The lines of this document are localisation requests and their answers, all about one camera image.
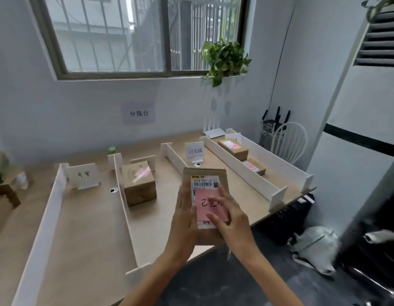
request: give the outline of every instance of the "plant on table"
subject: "plant on table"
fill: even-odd
[[[210,71],[203,76],[205,80],[212,79],[212,86],[221,85],[223,77],[240,75],[247,72],[252,61],[238,42],[225,43],[221,39],[218,43],[205,42],[203,46],[203,60],[208,60]]]

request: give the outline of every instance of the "white bag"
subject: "white bag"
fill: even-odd
[[[295,262],[313,268],[323,275],[332,275],[335,272],[332,263],[340,243],[332,229],[314,226],[306,229],[301,236],[295,234],[287,244]]]

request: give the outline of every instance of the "window frame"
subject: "window frame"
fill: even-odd
[[[202,76],[208,71],[174,71],[171,69],[169,8],[167,6],[168,0],[159,0],[161,22],[166,21],[166,23],[162,24],[162,55],[164,56],[162,72],[68,72],[45,0],[29,1],[58,80],[139,79],[181,76],[188,77]],[[239,11],[236,40],[241,44],[242,47],[244,45],[249,2],[250,0],[241,0],[241,8]]]

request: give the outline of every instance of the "barcode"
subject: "barcode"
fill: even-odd
[[[211,187],[212,186],[212,182],[205,182],[205,181],[194,181],[194,187]]]

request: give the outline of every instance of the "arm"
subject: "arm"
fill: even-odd
[[[136,288],[120,306],[151,306],[191,256],[197,240],[195,206],[191,207],[190,179],[184,180],[177,195],[169,239],[164,252],[153,263]]]
[[[248,216],[221,185],[220,194],[220,197],[209,197],[208,200],[219,202],[228,209],[231,216],[230,225],[227,226],[213,213],[207,213],[207,217],[218,228],[230,250],[259,284],[272,305],[303,306],[256,246]]]

